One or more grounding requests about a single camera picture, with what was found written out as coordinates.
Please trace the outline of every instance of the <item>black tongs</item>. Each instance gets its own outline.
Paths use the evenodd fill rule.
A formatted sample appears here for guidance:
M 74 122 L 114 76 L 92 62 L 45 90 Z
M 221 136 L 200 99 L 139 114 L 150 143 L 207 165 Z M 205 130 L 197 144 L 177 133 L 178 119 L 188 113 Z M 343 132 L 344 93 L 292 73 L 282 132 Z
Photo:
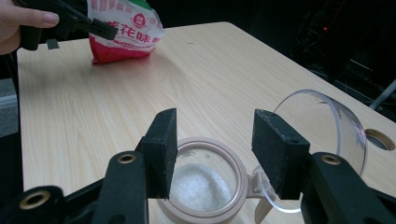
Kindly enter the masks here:
M 91 20 L 80 11 L 87 10 L 86 0 L 19 0 L 22 7 L 54 12 L 59 15 L 59 23 L 56 26 L 56 35 L 66 39 L 70 32 L 81 30 L 101 36 L 104 39 L 113 40 L 116 37 L 116 27 L 113 27 L 97 19 Z M 40 28 L 21 27 L 21 48 L 37 50 L 41 38 Z

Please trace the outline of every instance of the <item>transparent container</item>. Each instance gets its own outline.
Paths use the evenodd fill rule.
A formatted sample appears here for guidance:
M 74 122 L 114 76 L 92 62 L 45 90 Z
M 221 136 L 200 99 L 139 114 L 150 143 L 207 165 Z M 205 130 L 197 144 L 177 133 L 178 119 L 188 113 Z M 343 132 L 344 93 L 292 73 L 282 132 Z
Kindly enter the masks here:
M 367 156 L 366 135 L 358 118 L 346 106 L 321 92 L 301 90 L 285 98 L 274 113 L 308 140 L 311 154 L 323 151 L 339 155 L 356 173 L 363 173 Z M 272 187 L 264 189 L 263 193 L 269 190 Z M 300 212 L 301 201 L 267 199 L 282 212 Z

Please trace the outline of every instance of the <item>wooden table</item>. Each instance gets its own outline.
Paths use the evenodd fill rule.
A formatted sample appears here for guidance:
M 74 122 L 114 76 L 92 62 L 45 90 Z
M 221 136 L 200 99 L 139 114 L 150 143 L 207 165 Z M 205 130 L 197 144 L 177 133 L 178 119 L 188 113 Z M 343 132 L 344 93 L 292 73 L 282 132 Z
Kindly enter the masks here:
M 88 40 L 19 51 L 25 189 L 55 185 L 68 195 L 104 177 L 109 159 L 134 149 L 155 115 L 177 108 L 177 138 L 204 136 L 231 147 L 247 172 L 253 113 L 291 93 L 321 91 L 349 107 L 365 129 L 396 141 L 396 124 L 230 23 L 165 30 L 148 57 L 92 65 Z M 368 143 L 362 178 L 396 196 L 396 151 Z M 253 223 L 247 200 L 233 223 Z M 149 201 L 151 223 L 166 223 Z M 303 223 L 273 209 L 263 223 Z

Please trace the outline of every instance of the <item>plastic bag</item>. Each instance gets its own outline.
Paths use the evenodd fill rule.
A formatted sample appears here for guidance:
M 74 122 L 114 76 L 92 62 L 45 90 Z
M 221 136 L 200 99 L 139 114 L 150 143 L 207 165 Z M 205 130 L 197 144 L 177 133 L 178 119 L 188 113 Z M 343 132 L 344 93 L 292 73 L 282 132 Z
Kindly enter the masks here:
M 148 55 L 164 35 L 157 13 L 144 0 L 88 0 L 88 17 L 119 29 L 114 40 L 90 34 L 92 63 Z

